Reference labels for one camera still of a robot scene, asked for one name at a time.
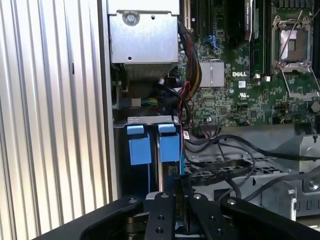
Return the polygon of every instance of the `green circuit board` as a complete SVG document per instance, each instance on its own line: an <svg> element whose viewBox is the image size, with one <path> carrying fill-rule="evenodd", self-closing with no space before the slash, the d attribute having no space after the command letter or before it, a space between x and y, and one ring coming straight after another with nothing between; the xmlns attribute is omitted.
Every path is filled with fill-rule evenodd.
<svg viewBox="0 0 320 240"><path fill-rule="evenodd" d="M271 54L272 46L266 45L266 38L271 38L272 28L266 29L265 27L267 21L272 27L276 16L280 16L281 20L295 20L301 9L301 19L304 17L311 18L314 12L313 4L305 6L305 8L294 8L287 7L287 1L282 1L284 4L282 6L281 1L279 3L278 0L272 0L270 15L266 16L266 9L262 7L264 0L256 0L256 5L253 6L253 36L251 42L241 49L230 49L227 24L227 18L230 16L226 11L228 2L220 0L209 2L213 20L211 27L213 28L217 48L205 43L204 36L199 37L199 35L194 38L196 41L195 48L200 62L210 62L212 60L224 62L224 86L202 87L195 93L193 96L193 124L195 126L216 125L225 115L235 113L248 119L251 125L274 125L279 124L286 114L297 111L308 115L314 121L315 117L310 109L318 98L315 96L306 100L290 97L288 87L292 93L299 93L304 96L307 93L316 93L319 90L317 80L312 74L292 72L285 76L285 81L281 74L273 71L272 62L266 57L266 55ZM208 8L208 2L206 4L203 5L204 8ZM182 49L179 56L178 68L180 74L185 76L187 64ZM267 68L270 71L267 74L267 76L271 76L270 81L267 81L267 78L264 77ZM226 121L225 126L239 126L242 117L230 118ZM285 123L296 121L303 123L307 120L303 117L288 118Z"/></svg>

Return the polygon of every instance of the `pcie slot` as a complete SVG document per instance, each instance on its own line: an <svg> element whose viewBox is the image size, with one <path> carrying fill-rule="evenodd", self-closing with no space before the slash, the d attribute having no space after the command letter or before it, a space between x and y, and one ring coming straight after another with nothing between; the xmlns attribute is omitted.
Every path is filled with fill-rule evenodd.
<svg viewBox="0 0 320 240"><path fill-rule="evenodd" d="M191 0L180 0L180 21L187 29L191 29Z"/></svg>
<svg viewBox="0 0 320 240"><path fill-rule="evenodd" d="M213 33L213 14L211 0L191 1L191 27L194 35L203 41Z"/></svg>

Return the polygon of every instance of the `ribbed metal side panel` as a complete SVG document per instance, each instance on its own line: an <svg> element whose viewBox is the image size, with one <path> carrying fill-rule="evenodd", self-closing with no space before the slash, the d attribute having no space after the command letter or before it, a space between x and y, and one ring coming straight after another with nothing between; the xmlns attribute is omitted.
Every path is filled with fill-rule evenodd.
<svg viewBox="0 0 320 240"><path fill-rule="evenodd" d="M109 202L96 0L0 1L0 240Z"/></svg>

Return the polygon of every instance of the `cable bundle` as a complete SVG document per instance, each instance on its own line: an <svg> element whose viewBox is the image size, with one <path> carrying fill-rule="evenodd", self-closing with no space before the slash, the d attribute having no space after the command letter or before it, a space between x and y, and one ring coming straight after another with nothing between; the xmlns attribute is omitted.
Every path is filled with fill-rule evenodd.
<svg viewBox="0 0 320 240"><path fill-rule="evenodd" d="M191 35L188 33L186 27L180 22L178 22L178 33L180 35L183 50L188 59L186 82L182 88L181 96L189 101L200 86L202 71Z"/></svg>

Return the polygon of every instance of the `metal bracket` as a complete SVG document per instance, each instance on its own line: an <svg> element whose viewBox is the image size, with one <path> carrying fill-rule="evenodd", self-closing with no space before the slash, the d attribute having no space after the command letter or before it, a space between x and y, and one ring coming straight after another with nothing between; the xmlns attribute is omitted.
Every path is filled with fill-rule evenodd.
<svg viewBox="0 0 320 240"><path fill-rule="evenodd" d="M297 189L287 181L281 181L262 192L262 207L283 217L296 220Z"/></svg>

